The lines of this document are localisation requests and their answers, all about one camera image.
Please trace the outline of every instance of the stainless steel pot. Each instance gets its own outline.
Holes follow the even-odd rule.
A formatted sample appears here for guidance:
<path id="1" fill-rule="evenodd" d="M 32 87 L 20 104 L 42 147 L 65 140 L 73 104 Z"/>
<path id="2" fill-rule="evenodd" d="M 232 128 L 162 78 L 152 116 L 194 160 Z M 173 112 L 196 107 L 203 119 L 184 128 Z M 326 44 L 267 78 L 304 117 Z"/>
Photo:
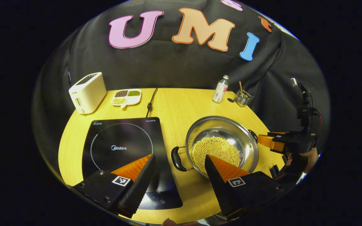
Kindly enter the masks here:
<path id="1" fill-rule="evenodd" d="M 209 178 L 206 173 L 201 172 L 197 168 L 194 160 L 191 158 L 192 147 L 203 138 L 213 136 L 224 138 L 237 148 L 240 155 L 239 167 L 241 169 L 250 173 L 255 170 L 259 160 L 258 137 L 256 134 L 231 119 L 221 116 L 207 116 L 192 124 L 185 139 L 188 159 L 200 174 Z M 177 146 L 171 150 L 171 159 L 175 168 L 180 171 L 187 171 L 189 169 L 186 169 L 181 164 L 181 159 L 178 155 L 179 149 L 180 147 Z"/>

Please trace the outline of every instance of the foam letter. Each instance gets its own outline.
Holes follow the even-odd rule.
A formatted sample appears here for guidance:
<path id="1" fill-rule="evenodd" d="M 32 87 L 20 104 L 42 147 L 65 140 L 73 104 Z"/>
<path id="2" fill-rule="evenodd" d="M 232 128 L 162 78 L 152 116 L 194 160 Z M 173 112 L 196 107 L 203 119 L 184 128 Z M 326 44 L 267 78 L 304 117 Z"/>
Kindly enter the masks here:
<path id="1" fill-rule="evenodd" d="M 235 8 L 238 11 L 243 11 L 243 8 L 240 4 L 233 2 L 232 0 L 221 0 L 221 2 L 227 6 Z"/>
<path id="2" fill-rule="evenodd" d="M 109 43 L 118 49 L 134 48 L 145 44 L 152 37 L 157 17 L 164 14 L 164 11 L 148 11 L 140 15 L 143 18 L 140 34 L 133 38 L 125 37 L 125 27 L 133 16 L 124 16 L 110 22 Z"/>
<path id="3" fill-rule="evenodd" d="M 256 37 L 253 33 L 248 33 L 247 35 L 247 45 L 245 46 L 244 51 L 240 53 L 240 57 L 244 60 L 251 61 L 253 59 L 252 54 L 254 53 L 256 44 L 259 42 L 259 38 Z"/>
<path id="4" fill-rule="evenodd" d="M 269 32 L 272 32 L 272 30 L 270 29 L 270 27 L 272 27 L 272 25 L 271 25 L 267 20 L 265 20 L 264 18 L 262 18 L 262 17 L 259 17 L 259 18 L 260 18 L 261 21 L 262 21 L 263 27 L 264 27 L 266 30 L 268 30 Z"/>
<path id="5" fill-rule="evenodd" d="M 173 42 L 190 44 L 194 42 L 191 37 L 192 30 L 195 31 L 196 39 L 200 45 L 204 44 L 212 35 L 213 38 L 207 45 L 215 50 L 227 51 L 227 41 L 230 31 L 235 25 L 226 19 L 217 19 L 211 25 L 207 23 L 204 14 L 192 8 L 180 8 L 184 18 L 177 35 L 172 37 Z"/>

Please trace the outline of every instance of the white bottle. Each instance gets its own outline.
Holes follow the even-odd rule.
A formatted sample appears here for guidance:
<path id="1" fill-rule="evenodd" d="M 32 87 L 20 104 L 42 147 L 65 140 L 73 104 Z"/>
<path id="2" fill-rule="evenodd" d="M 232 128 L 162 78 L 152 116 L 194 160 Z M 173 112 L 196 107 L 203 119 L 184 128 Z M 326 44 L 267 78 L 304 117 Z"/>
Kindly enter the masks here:
<path id="1" fill-rule="evenodd" d="M 223 96 L 226 93 L 228 83 L 227 83 L 228 75 L 223 76 L 223 79 L 217 83 L 216 90 L 213 94 L 212 100 L 216 103 L 220 103 L 223 100 Z"/>

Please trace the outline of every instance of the letter m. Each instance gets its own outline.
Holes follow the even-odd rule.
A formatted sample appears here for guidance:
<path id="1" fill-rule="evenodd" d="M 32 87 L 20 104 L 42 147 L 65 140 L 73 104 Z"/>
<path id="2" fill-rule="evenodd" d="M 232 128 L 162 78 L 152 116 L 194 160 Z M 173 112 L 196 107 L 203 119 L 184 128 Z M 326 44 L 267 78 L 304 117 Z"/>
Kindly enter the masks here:
<path id="1" fill-rule="evenodd" d="M 180 8 L 184 18 L 177 35 L 172 37 L 173 42 L 190 44 L 194 42 L 191 37 L 192 30 L 195 31 L 197 41 L 200 45 L 204 44 L 211 36 L 212 40 L 207 45 L 215 50 L 227 51 L 228 36 L 235 25 L 226 19 L 217 19 L 211 25 L 207 23 L 204 14 L 192 8 Z"/>

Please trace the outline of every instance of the glass cup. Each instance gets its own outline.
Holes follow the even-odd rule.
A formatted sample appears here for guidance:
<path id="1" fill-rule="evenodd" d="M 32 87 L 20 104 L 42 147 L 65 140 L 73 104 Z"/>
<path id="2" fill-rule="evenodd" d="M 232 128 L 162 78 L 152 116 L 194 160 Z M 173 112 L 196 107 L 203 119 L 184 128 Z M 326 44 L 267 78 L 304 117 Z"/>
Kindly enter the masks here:
<path id="1" fill-rule="evenodd" d="M 234 101 L 240 106 L 245 107 L 247 106 L 248 100 L 251 98 L 251 95 L 247 93 L 245 90 L 241 92 L 238 90 L 237 94 L 234 97 Z"/>

